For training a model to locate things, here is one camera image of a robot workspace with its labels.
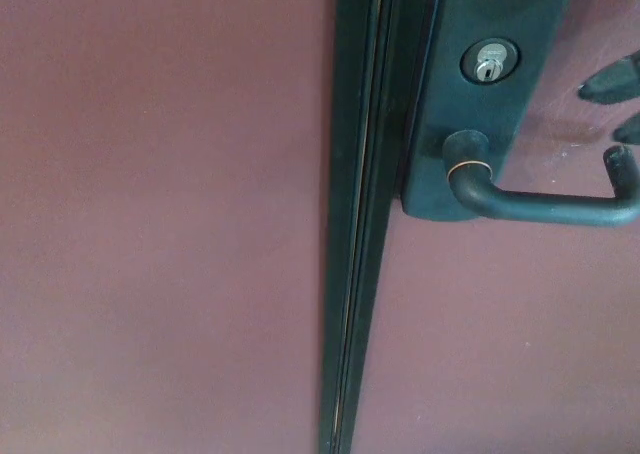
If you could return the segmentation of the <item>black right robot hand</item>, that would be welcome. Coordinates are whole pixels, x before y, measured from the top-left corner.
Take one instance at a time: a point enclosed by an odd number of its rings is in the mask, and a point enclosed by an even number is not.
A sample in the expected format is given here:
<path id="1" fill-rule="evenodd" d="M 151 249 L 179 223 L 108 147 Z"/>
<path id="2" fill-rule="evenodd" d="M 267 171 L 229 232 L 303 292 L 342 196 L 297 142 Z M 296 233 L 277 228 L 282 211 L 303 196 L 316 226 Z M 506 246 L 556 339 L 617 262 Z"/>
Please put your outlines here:
<path id="1" fill-rule="evenodd" d="M 639 98 L 639 52 L 629 54 L 602 68 L 583 82 L 577 91 L 581 100 L 613 105 Z M 620 124 L 612 139 L 626 145 L 639 145 L 639 113 Z"/>

